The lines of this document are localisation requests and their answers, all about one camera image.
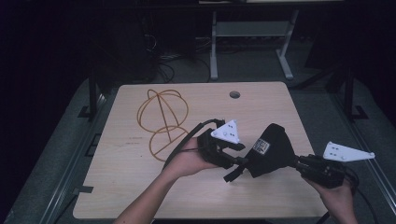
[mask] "label sticker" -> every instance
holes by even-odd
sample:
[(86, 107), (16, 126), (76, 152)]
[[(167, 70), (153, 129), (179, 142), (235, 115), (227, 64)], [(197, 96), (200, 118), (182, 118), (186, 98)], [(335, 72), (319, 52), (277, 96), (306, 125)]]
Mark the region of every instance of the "label sticker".
[(259, 140), (254, 144), (253, 149), (264, 155), (270, 146), (271, 145), (269, 143), (259, 138)]

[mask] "gray carpet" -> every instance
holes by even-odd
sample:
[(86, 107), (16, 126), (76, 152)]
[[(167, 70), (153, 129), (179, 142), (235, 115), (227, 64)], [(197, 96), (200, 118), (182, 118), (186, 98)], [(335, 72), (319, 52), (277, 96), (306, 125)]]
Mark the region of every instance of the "gray carpet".
[[(219, 54), (217, 82), (284, 81), (288, 86), (293, 86), (318, 72), (315, 69), (304, 68), (310, 43), (295, 42), (290, 45), (287, 54), (295, 78), (287, 81), (282, 75), (275, 54), (278, 44), (272, 42), (264, 44), (261, 48), (247, 46), (243, 51), (234, 54)], [(208, 63), (208, 53), (199, 54), (197, 57)], [(209, 76), (207, 66), (202, 61), (176, 60), (168, 65), (176, 71), (173, 79), (176, 83), (206, 82)], [(366, 145), (375, 152), (375, 160), (387, 175), (390, 184), (395, 186), (396, 168), (393, 165), (396, 159), (395, 128), (375, 105), (370, 92), (359, 81), (355, 82), (354, 103), (362, 106), (369, 119), (356, 120), (354, 124), (348, 122), (337, 104), (337, 99), (342, 93), (335, 95), (327, 93), (324, 90), (327, 80), (328, 78), (325, 77), (305, 90), (290, 91), (313, 149), (317, 154), (321, 154), (329, 141), (359, 148), (360, 139), (354, 133), (357, 129)], [(153, 83), (163, 83), (163, 78), (157, 76)], [(89, 103), (88, 82), (81, 84), (15, 202), (13, 216), (8, 223), (112, 222), (112, 220), (78, 220), (73, 218), (72, 211), (76, 202), (73, 201), (75, 198), (73, 192), (81, 187), (92, 160), (92, 157), (84, 155), (95, 134), (103, 130), (116, 93), (117, 88), (114, 88), (113, 92), (106, 95), (106, 99), (99, 106), (95, 120), (88, 122), (88, 119), (78, 118), (79, 110)], [(366, 161), (355, 161), (350, 162), (348, 166), (358, 173), (361, 180), (360, 189), (373, 206), (379, 223), (396, 223), (396, 216), (375, 181), (369, 164)], [(67, 168), (72, 172), (65, 175)], [(60, 185), (61, 180), (65, 178), (70, 181)], [(355, 197), (355, 208), (361, 223), (374, 223), (368, 205), (359, 195)], [(298, 218), (269, 221), (281, 224), (316, 223), (317, 220), (317, 218)], [(235, 222), (246, 223), (242, 220), (229, 221), (229, 223)], [(225, 222), (207, 220), (205, 223)], [(264, 221), (255, 220), (254, 223), (264, 223)]]

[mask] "light wood tabletop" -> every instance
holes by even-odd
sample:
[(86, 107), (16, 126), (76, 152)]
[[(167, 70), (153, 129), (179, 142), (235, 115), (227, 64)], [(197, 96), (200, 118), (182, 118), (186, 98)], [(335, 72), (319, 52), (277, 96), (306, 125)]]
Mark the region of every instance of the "light wood tabletop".
[[(148, 102), (148, 96), (155, 95), (155, 91), (166, 92), (162, 98), (154, 97)], [(230, 92), (236, 91), (240, 97), (234, 99)], [(169, 139), (174, 141), (156, 154), (159, 159), (166, 159), (185, 136), (183, 129), (191, 131), (209, 119), (236, 119), (239, 138), (246, 148), (239, 152), (227, 149), (233, 156), (244, 157), (271, 123), (285, 128), (296, 155), (313, 154), (282, 82), (122, 86), (83, 184), (93, 190), (79, 194), (74, 216), (117, 217), (163, 168), (163, 162), (152, 156), (149, 146), (155, 154), (169, 144)], [(169, 133), (147, 131), (166, 130), (165, 122), (168, 127), (176, 127), (169, 128)], [(180, 178), (156, 218), (320, 217), (326, 212), (318, 194), (293, 168), (257, 178), (246, 170), (234, 182), (226, 183), (223, 177), (235, 167), (204, 170)]]

